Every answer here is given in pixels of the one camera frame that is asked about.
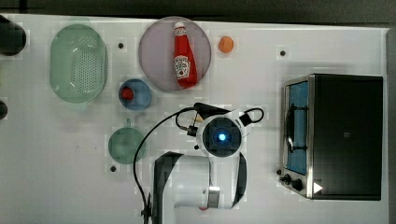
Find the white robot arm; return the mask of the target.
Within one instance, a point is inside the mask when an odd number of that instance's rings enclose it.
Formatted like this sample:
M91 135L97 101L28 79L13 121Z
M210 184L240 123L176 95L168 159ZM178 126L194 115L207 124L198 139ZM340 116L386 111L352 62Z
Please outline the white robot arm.
M240 109L199 108L195 148L201 156L166 152L153 163L151 223L175 224L175 209L232 209L244 197L248 163L243 152L251 119Z

